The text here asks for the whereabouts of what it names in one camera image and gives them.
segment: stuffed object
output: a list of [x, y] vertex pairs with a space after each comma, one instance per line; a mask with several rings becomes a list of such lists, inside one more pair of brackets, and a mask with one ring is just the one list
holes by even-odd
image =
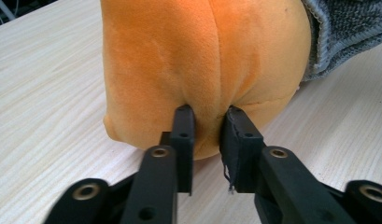
[[334, 45], [334, 4], [325, 2], [102, 0], [108, 135], [147, 149], [171, 131], [175, 109], [190, 105], [197, 160], [219, 152], [230, 105], [261, 128], [283, 110], [302, 80], [323, 77], [382, 42], [382, 36], [372, 39], [381, 29], [355, 41], [370, 38], [367, 47], [352, 49], [354, 41]]

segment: light wood surface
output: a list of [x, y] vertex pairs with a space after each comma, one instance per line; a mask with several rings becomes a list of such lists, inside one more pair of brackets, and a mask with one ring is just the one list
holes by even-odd
[[[138, 169], [142, 151], [102, 123], [101, 26], [98, 0], [61, 0], [0, 26], [0, 223], [41, 223], [71, 184]], [[382, 184], [382, 45], [304, 84], [262, 134], [325, 184]], [[178, 223], [260, 222], [253, 195], [229, 195], [222, 173], [219, 156], [195, 163]]]

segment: orange fabric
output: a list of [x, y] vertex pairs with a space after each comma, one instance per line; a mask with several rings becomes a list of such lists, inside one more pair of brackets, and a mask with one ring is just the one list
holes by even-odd
[[300, 0], [102, 0], [109, 136], [147, 149], [175, 109], [196, 117], [195, 159], [219, 152], [230, 105], [257, 127], [295, 93], [310, 48]]

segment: orange plush toy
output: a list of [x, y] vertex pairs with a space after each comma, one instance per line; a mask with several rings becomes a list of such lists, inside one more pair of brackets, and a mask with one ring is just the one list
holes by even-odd
[[109, 136], [147, 149], [175, 109], [196, 117], [194, 158], [219, 152], [230, 105], [257, 127], [304, 76], [311, 31], [300, 0], [102, 0]]

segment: gray fabric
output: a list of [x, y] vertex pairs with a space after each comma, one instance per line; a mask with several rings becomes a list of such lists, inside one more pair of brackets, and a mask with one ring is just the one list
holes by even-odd
[[312, 48], [303, 81], [326, 77], [352, 56], [382, 43], [382, 0], [302, 0]]

